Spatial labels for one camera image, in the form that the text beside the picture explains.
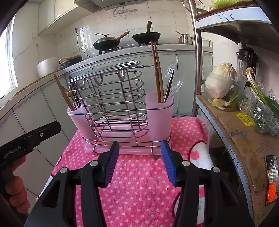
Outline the person left hand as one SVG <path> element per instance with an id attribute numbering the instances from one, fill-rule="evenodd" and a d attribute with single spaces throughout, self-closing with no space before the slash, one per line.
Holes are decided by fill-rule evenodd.
<path id="1" fill-rule="evenodd" d="M 11 182 L 6 183 L 5 190 L 11 196 L 8 200 L 4 199 L 5 204 L 8 207 L 15 207 L 21 214 L 28 213 L 30 202 L 22 178 L 15 176 Z"/>

